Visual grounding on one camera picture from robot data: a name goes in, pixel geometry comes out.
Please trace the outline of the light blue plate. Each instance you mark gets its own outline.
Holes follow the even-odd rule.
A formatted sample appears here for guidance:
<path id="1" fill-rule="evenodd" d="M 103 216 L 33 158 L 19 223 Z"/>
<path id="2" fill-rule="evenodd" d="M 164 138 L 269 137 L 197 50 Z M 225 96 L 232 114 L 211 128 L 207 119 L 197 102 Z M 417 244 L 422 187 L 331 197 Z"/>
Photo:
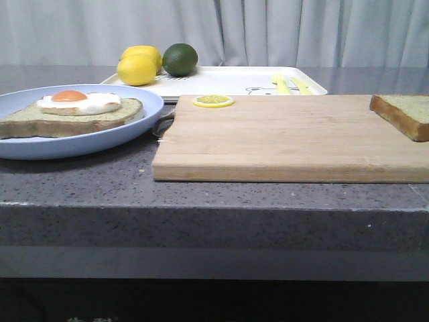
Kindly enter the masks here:
<path id="1" fill-rule="evenodd" d="M 138 87 L 79 84 L 28 89 L 1 95 L 1 117 L 4 118 L 41 97 L 63 90 L 82 93 L 115 93 L 121 98 L 135 98 L 143 103 L 145 117 L 113 129 L 65 138 L 10 138 L 1 140 L 1 157 L 11 160 L 49 160 L 82 156 L 127 143 L 150 130 L 160 118 L 164 100 L 156 93 Z"/>

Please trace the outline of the wooden cutting board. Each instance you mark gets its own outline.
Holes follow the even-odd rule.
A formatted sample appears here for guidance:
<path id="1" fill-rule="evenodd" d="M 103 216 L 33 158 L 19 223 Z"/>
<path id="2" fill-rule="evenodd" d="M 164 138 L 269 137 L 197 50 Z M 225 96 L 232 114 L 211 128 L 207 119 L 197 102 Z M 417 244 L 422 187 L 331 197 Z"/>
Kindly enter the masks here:
<path id="1" fill-rule="evenodd" d="M 156 180 L 426 183 L 428 144 L 370 110 L 370 95 L 178 99 L 152 162 Z"/>

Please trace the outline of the yellow plastic knife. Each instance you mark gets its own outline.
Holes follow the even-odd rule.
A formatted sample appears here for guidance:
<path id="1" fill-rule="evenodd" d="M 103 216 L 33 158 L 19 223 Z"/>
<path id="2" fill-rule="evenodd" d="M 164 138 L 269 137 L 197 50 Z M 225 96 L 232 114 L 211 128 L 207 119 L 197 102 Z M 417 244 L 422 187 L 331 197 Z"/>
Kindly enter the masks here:
<path id="1" fill-rule="evenodd" d="M 310 86 L 303 80 L 296 77 L 292 77 L 290 80 L 300 95 L 313 95 L 313 92 L 310 90 Z"/>

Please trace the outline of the yellow lemon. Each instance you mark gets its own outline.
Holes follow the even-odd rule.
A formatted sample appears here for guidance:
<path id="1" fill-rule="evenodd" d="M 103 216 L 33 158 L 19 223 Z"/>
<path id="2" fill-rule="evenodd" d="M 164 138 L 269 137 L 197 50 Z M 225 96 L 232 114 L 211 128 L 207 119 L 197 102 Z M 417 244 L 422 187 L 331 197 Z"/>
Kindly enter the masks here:
<path id="1" fill-rule="evenodd" d="M 142 86 L 153 81 L 157 74 L 154 60 L 145 54 L 134 54 L 122 58 L 117 65 L 119 79 L 126 85 Z"/>
<path id="2" fill-rule="evenodd" d="M 138 54 L 149 56 L 156 65 L 157 74 L 161 73 L 162 55 L 160 51 L 154 46 L 149 46 L 149 45 L 130 46 L 122 53 L 120 60 L 124 59 L 127 56 L 133 56 Z"/>

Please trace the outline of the white curtain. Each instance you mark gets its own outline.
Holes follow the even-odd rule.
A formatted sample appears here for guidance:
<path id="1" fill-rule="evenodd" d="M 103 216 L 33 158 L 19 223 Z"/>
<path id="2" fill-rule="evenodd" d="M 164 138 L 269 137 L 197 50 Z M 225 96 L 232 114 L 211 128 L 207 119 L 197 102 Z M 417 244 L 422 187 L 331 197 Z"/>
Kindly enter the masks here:
<path id="1" fill-rule="evenodd" d="M 428 66 L 427 1 L 2 1 L 1 63 L 114 65 L 193 46 L 205 66 Z"/>

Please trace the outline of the bread slice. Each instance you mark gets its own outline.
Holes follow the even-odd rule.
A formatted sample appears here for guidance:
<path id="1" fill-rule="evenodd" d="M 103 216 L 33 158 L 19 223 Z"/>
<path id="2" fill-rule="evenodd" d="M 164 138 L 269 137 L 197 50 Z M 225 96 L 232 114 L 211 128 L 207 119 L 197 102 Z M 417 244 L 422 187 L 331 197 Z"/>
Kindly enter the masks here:
<path id="1" fill-rule="evenodd" d="M 116 111 L 78 116 L 43 113 L 32 103 L 1 119 L 1 138 L 64 138 L 113 129 L 144 117 L 143 103 L 135 98 L 122 99 Z"/>
<path id="2" fill-rule="evenodd" d="M 369 108 L 412 141 L 428 141 L 428 95 L 373 95 Z"/>

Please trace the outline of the green lime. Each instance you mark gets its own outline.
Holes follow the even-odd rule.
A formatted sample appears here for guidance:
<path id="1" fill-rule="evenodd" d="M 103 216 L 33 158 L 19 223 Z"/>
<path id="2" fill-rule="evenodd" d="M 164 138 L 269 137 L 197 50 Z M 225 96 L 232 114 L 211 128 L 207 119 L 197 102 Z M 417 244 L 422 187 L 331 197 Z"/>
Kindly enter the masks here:
<path id="1" fill-rule="evenodd" d="M 187 76 L 194 71 L 198 62 L 196 50 L 189 44 L 171 45 L 162 58 L 162 67 L 172 76 Z"/>

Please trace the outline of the yellow plastic fork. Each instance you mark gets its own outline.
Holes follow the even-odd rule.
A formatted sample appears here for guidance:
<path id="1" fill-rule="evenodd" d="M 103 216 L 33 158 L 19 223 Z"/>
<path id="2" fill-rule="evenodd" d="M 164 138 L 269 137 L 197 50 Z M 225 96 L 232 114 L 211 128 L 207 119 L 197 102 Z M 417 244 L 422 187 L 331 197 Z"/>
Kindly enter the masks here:
<path id="1" fill-rule="evenodd" d="M 289 87 L 286 84 L 286 79 L 282 74 L 275 74 L 272 77 L 272 83 L 276 85 L 278 95 L 291 95 Z"/>

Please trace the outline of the fried egg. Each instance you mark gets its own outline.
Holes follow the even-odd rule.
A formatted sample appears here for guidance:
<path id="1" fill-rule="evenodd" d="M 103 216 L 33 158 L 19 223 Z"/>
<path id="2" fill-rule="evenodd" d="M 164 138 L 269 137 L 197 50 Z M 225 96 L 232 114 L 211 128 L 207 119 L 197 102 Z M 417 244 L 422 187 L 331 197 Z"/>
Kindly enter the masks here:
<path id="1" fill-rule="evenodd" d="M 118 110 L 121 99 L 113 93 L 82 93 L 76 90 L 46 95 L 36 102 L 43 113 L 61 116 L 96 115 Z"/>

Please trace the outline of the front yellow lemon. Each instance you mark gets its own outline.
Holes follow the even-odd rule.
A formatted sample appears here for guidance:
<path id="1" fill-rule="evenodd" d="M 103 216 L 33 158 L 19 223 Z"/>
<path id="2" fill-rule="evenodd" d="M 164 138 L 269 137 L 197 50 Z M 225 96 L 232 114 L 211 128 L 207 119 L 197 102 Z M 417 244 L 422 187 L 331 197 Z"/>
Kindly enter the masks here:
<path id="1" fill-rule="evenodd" d="M 145 54 L 134 54 L 122 58 L 117 65 L 119 79 L 126 85 L 142 86 L 153 81 L 157 74 L 154 60 Z"/>

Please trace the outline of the rear yellow lemon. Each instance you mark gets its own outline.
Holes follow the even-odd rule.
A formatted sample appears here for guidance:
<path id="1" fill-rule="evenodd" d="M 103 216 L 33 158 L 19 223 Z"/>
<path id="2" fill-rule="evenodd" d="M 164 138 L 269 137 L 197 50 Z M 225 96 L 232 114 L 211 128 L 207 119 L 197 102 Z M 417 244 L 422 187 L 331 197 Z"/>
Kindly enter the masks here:
<path id="1" fill-rule="evenodd" d="M 124 59 L 127 56 L 133 56 L 138 54 L 149 56 L 156 65 L 157 74 L 161 73 L 162 55 L 160 51 L 154 46 L 149 46 L 149 45 L 130 46 L 122 53 L 120 60 Z"/>

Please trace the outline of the white serving tray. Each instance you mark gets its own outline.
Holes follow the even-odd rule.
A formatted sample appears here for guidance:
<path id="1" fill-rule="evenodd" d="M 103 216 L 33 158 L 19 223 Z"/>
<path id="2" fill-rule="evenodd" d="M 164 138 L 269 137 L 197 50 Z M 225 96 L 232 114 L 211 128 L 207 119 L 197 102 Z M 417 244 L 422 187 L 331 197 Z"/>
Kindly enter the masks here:
<path id="1" fill-rule="evenodd" d="M 300 94 L 293 78 L 306 83 L 314 95 L 328 93 L 301 70 L 285 66 L 199 66 L 185 77 L 173 77 L 163 71 L 142 88 L 157 93 L 168 102 L 176 102 L 182 95 L 275 95 L 273 77 L 278 74 L 285 78 L 293 95 Z"/>

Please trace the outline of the lemon slice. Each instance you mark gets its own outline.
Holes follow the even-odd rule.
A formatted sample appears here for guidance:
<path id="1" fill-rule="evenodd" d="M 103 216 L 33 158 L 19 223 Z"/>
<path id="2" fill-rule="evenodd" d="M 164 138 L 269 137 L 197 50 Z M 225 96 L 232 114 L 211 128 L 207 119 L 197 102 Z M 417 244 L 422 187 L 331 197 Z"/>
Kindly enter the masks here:
<path id="1" fill-rule="evenodd" d="M 227 95 L 201 95 L 192 100 L 198 107 L 221 108 L 232 105 L 235 100 Z"/>

